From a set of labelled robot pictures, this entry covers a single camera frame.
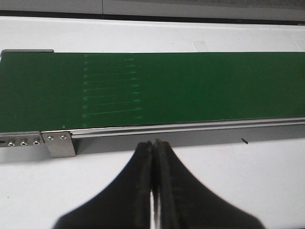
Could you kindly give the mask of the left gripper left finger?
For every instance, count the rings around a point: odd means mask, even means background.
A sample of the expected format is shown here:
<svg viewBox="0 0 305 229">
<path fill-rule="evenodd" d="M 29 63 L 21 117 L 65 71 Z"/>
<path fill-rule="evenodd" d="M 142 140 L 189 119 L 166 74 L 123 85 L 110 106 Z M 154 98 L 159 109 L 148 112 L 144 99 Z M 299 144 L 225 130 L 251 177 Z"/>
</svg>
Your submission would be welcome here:
<svg viewBox="0 0 305 229">
<path fill-rule="evenodd" d="M 56 229 L 148 229 L 152 143 L 137 145 L 120 174 L 98 195 L 61 216 Z"/>
</svg>

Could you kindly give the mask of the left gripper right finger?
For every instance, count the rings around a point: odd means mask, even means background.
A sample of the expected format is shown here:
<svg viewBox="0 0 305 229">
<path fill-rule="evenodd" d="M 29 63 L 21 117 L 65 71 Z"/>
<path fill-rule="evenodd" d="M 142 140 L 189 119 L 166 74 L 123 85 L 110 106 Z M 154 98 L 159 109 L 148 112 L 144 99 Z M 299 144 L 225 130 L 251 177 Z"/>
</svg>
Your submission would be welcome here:
<svg viewBox="0 0 305 229">
<path fill-rule="evenodd" d="M 153 145 L 154 221 L 158 229 L 262 229 L 256 217 L 213 193 L 168 142 Z"/>
</svg>

